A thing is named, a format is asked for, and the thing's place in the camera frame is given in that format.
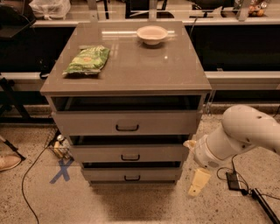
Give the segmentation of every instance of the drawer cabinet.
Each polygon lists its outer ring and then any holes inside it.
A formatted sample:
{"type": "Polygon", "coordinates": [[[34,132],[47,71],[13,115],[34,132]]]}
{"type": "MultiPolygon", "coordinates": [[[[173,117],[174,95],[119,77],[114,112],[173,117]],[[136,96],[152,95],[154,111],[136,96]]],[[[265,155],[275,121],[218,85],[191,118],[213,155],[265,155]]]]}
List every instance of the drawer cabinet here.
{"type": "Polygon", "coordinates": [[[41,94],[70,143],[90,185],[177,183],[211,87],[181,22],[78,24],[41,94]],[[145,25],[168,30],[168,41],[148,46],[136,31],[145,25]],[[80,45],[110,49],[94,76],[63,71],[80,45]]]}

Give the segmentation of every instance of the speckled floor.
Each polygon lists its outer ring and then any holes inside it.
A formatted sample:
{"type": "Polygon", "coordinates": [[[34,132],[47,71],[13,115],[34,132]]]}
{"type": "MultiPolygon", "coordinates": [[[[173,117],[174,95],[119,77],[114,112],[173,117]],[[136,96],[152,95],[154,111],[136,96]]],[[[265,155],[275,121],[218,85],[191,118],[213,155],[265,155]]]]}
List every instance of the speckled floor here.
{"type": "MultiPolygon", "coordinates": [[[[194,139],[210,133],[220,125],[221,114],[228,105],[213,107],[212,115],[203,115],[194,139]]],[[[277,106],[258,107],[273,115],[277,106]]],[[[46,140],[53,133],[50,125],[1,124],[0,134],[10,140],[26,157],[16,168],[0,172],[0,223],[37,223],[22,194],[22,180],[46,140]]],[[[0,143],[0,153],[11,151],[0,143]]],[[[235,168],[251,188],[280,197],[280,157],[257,148],[237,156],[235,168]]],[[[69,180],[60,176],[59,160],[46,149],[24,180],[24,194],[38,216],[39,223],[272,223],[257,201],[250,196],[228,190],[228,185],[214,173],[199,196],[187,194],[194,170],[198,166],[190,155],[184,163],[176,185],[94,185],[81,175],[73,162],[67,169],[69,180]]],[[[264,196],[280,217],[280,201],[264,196]]]]}

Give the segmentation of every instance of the green snack bag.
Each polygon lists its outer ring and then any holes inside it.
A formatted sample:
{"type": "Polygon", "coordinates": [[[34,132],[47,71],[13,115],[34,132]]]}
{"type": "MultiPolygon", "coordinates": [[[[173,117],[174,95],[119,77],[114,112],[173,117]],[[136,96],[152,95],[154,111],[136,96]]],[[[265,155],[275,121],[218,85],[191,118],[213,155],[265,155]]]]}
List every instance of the green snack bag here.
{"type": "Polygon", "coordinates": [[[102,45],[88,46],[75,56],[63,74],[98,74],[104,67],[110,50],[102,45]]]}

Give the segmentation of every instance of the floor marking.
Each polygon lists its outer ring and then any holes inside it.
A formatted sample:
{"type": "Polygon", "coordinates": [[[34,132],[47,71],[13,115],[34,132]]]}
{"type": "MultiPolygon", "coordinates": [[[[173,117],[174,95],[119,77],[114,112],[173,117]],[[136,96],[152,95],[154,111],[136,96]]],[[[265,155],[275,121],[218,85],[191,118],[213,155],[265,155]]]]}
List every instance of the floor marking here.
{"type": "Polygon", "coordinates": [[[65,181],[70,179],[69,174],[67,172],[67,168],[72,164],[73,160],[70,159],[66,164],[64,164],[63,159],[59,161],[60,171],[54,176],[54,178],[50,181],[51,184],[54,184],[60,176],[63,176],[65,181]]]}

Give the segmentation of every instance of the gray cabinet top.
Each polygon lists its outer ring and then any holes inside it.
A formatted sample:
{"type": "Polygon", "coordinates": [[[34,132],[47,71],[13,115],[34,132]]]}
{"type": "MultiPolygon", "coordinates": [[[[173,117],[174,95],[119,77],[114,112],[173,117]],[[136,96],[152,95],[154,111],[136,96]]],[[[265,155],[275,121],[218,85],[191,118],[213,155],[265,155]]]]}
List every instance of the gray cabinet top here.
{"type": "Polygon", "coordinates": [[[179,21],[98,22],[78,24],[41,88],[42,95],[146,95],[208,92],[211,86],[186,30],[179,21]],[[159,25],[167,40],[144,44],[137,29],[159,25]],[[105,67],[95,78],[67,78],[63,71],[81,46],[110,49],[105,67]]]}

